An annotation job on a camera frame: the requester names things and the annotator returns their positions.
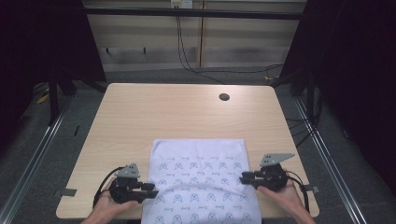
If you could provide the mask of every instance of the table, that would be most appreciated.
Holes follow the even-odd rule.
[[[222,93],[230,99],[221,100]],[[252,170],[260,169],[265,153],[292,152],[296,155],[281,164],[308,184],[273,88],[115,83],[107,88],[66,186],[77,193],[74,197],[62,197],[57,216],[86,217],[99,185],[119,166],[136,162],[139,180],[146,182],[151,144],[159,138],[244,139]],[[286,215],[265,196],[260,193],[257,196],[264,217]],[[318,205],[311,191],[308,196],[311,215],[315,217]],[[141,211],[139,204],[118,218],[139,219]]]

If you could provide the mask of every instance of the cloth fold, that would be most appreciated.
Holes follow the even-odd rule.
[[[148,182],[159,191],[143,202],[143,224],[262,223],[241,139],[159,139],[152,145]]]

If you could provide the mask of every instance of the metal bar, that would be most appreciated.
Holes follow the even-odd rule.
[[[335,187],[338,190],[338,193],[343,200],[344,205],[346,206],[346,210],[348,211],[352,221],[357,224],[364,223],[366,224],[367,221],[364,218],[364,215],[355,199],[352,195],[347,183],[345,182],[344,178],[341,176],[334,160],[332,159],[332,154],[330,153],[329,149],[327,149],[322,137],[320,136],[318,130],[312,127],[311,123],[308,121],[308,116],[306,115],[307,111],[305,105],[302,100],[295,101],[297,108],[300,112],[301,117],[305,120],[306,128],[309,132],[311,132],[312,140],[314,141],[318,153],[320,157],[323,159],[323,162],[328,170],[330,177],[332,178],[332,182],[334,183]]]
[[[312,15],[289,12],[234,11],[189,8],[154,8],[154,7],[45,7],[46,10],[62,13],[86,13],[92,15],[130,15],[130,16],[172,16],[172,17],[206,17],[239,18],[299,21],[313,18]]]
[[[72,97],[67,98],[67,101],[64,103],[63,109],[58,118],[54,121],[53,125],[49,126],[46,130],[40,144],[35,150],[35,154],[33,155],[32,159],[30,159],[29,164],[26,166],[26,169],[24,170],[14,190],[12,190],[11,194],[7,198],[6,203],[0,211],[1,224],[9,224],[15,217],[15,214],[17,213],[23,198],[29,189],[33,178],[35,177],[35,173],[38,171],[38,168],[47,153],[50,143],[57,133],[62,120],[64,119],[64,112],[69,106],[71,99]]]

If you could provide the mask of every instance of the electrical outlet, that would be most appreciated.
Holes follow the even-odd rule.
[[[192,0],[181,0],[181,8],[192,8]]]
[[[181,0],[171,0],[171,8],[181,8]]]

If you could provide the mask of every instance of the cloth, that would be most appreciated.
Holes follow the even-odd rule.
[[[148,182],[159,191],[143,201],[142,224],[262,223],[244,140],[163,139],[151,149]]]

